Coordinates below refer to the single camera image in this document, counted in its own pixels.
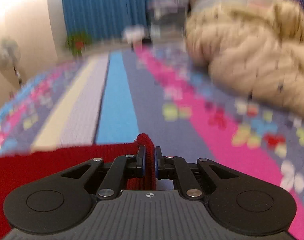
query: play mat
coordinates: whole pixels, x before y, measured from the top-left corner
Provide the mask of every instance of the play mat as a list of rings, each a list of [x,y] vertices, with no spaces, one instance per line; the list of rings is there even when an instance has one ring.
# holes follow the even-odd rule
[[[38,75],[0,110],[0,157],[132,142],[139,133],[164,155],[212,159],[288,190],[297,203],[289,232],[304,240],[304,121],[215,86],[192,70],[182,43],[114,51]]]

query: yellow stripe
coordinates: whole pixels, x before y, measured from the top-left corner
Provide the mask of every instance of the yellow stripe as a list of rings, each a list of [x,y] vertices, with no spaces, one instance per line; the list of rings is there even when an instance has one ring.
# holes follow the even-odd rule
[[[68,120],[73,105],[83,90],[97,61],[98,57],[90,58],[88,64],[76,76],[70,89],[65,92],[61,102],[57,103],[52,109],[50,116],[43,124],[41,131],[31,145],[31,151],[52,150],[59,146],[60,135],[65,122]]]

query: blue curtain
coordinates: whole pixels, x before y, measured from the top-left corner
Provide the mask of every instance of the blue curtain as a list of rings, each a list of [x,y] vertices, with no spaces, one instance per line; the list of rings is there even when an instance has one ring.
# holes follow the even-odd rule
[[[85,31],[94,40],[121,37],[126,26],[146,26],[149,0],[62,0],[67,33]]]

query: red fabric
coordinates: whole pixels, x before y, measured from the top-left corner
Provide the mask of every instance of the red fabric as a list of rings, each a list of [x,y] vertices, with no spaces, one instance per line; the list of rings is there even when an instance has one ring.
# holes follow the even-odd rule
[[[154,190],[154,145],[146,134],[140,134],[134,143],[70,147],[0,158],[0,238],[10,231],[2,205],[12,190],[92,158],[100,157],[108,163],[121,155],[137,154],[139,145],[145,145],[147,149],[146,176],[143,179],[128,180],[127,189]]]

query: beige fluffy blanket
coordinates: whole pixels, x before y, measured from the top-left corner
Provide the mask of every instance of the beige fluffy blanket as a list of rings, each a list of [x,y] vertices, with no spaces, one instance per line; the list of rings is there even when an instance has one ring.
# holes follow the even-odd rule
[[[299,5],[217,4],[187,20],[185,41],[197,65],[209,62],[214,82],[304,117],[304,12]]]

